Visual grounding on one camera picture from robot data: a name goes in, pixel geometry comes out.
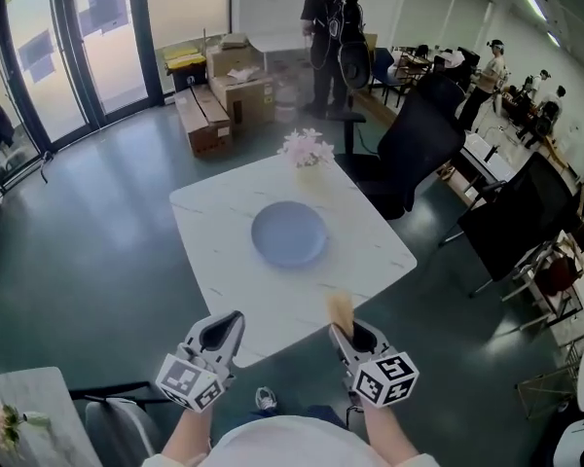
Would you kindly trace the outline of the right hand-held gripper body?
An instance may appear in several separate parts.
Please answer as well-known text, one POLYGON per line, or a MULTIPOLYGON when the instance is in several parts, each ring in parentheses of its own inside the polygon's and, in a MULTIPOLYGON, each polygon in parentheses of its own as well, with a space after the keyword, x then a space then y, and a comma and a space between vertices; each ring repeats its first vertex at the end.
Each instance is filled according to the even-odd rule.
POLYGON ((357 366, 350 391, 377 409, 410 397, 420 376, 406 352, 368 360, 357 366))

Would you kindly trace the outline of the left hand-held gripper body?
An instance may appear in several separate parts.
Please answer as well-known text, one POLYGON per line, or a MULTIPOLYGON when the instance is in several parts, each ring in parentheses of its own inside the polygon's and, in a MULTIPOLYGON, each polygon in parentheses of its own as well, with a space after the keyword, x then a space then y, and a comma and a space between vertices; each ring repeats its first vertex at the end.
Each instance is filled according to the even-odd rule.
POLYGON ((231 370, 234 356, 233 343, 210 351, 181 342, 173 354, 165 357, 156 385, 170 401, 193 412, 204 412, 235 379, 231 370))

